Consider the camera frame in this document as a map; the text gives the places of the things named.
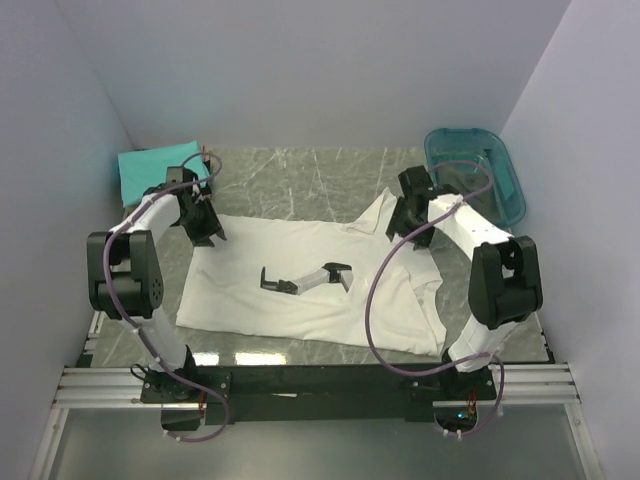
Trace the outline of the white printed t shirt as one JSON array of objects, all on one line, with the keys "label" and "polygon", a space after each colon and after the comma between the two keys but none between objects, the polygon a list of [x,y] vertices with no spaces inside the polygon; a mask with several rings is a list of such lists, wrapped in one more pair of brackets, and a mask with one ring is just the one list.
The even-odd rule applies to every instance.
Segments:
[{"label": "white printed t shirt", "polygon": [[177,325],[439,355],[431,253],[406,244],[372,282],[398,242],[386,236],[396,201],[384,190],[351,223],[223,217],[227,240],[193,251]]}]

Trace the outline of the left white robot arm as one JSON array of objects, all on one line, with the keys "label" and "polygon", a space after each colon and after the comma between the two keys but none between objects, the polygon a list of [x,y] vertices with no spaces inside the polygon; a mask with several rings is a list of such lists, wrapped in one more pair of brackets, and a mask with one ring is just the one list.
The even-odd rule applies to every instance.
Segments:
[{"label": "left white robot arm", "polygon": [[189,347],[175,334],[163,309],[164,281],[156,245],[170,228],[183,228],[195,247],[225,240],[223,226],[208,199],[206,178],[184,167],[167,169],[166,181],[143,195],[119,225],[94,232],[86,243],[89,300],[98,312],[117,320],[145,348],[155,377],[193,386],[197,367]]}]

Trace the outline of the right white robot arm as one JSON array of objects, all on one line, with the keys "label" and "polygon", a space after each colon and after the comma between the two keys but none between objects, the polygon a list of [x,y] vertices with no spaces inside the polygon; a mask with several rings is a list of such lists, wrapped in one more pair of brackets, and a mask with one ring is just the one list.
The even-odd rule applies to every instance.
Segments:
[{"label": "right white robot arm", "polygon": [[398,179],[402,195],[387,237],[407,238],[415,248],[427,249],[440,231],[471,261],[470,317],[444,355],[457,372],[471,374],[486,367],[516,326],[541,308],[536,244],[492,224],[453,186],[434,184],[424,166],[408,168]]}]

